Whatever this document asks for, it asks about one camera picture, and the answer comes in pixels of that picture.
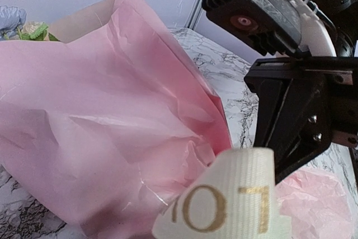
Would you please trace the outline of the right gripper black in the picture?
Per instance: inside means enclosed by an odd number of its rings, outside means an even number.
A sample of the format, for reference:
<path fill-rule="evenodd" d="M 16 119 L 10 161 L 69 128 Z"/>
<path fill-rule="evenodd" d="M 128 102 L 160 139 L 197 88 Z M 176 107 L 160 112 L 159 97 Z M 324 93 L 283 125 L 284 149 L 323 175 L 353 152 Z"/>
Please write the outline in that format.
<path fill-rule="evenodd" d="M 357 58 L 259 59 L 244 81 L 258 96 L 253 145 L 273 150 L 276 183 L 331 143 L 357 146 Z"/>

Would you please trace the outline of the pink wrapping paper sheet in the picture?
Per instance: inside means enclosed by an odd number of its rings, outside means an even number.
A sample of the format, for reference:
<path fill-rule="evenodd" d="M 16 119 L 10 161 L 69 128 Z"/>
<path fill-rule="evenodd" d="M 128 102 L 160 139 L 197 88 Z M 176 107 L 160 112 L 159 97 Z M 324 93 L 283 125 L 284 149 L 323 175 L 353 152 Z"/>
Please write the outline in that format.
<path fill-rule="evenodd" d="M 89 238 L 350 238 L 342 185 L 274 180 L 234 148 L 220 97 L 144 0 L 82 37 L 1 42 L 1 164 Z"/>

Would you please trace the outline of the blue white fake flower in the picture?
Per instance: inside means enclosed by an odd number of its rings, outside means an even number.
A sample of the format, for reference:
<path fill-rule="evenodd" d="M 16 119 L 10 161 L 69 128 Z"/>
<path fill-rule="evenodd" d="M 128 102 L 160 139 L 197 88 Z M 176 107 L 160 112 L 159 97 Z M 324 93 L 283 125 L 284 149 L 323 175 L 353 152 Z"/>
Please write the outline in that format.
<path fill-rule="evenodd" d="M 26 22 L 27 13 L 15 6 L 1 6 L 1 41 L 17 35 Z"/>

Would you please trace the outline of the pink rose fake flower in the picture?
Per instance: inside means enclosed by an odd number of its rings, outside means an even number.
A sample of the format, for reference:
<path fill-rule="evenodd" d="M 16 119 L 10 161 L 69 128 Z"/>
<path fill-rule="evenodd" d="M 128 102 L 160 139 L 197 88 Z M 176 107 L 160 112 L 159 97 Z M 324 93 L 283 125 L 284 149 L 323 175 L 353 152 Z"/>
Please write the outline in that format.
<path fill-rule="evenodd" d="M 20 40 L 30 41 L 59 41 L 49 32 L 49 25 L 44 22 L 30 21 L 17 29 Z"/>

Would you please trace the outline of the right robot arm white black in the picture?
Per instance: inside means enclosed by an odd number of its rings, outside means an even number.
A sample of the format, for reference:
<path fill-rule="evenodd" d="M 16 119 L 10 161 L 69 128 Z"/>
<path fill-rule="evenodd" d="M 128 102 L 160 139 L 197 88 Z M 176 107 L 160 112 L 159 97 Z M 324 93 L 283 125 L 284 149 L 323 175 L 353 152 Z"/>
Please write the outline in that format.
<path fill-rule="evenodd" d="M 254 145 L 274 151 L 280 182 L 332 143 L 357 146 L 357 0 L 297 0 L 307 58 L 259 59 Z"/>

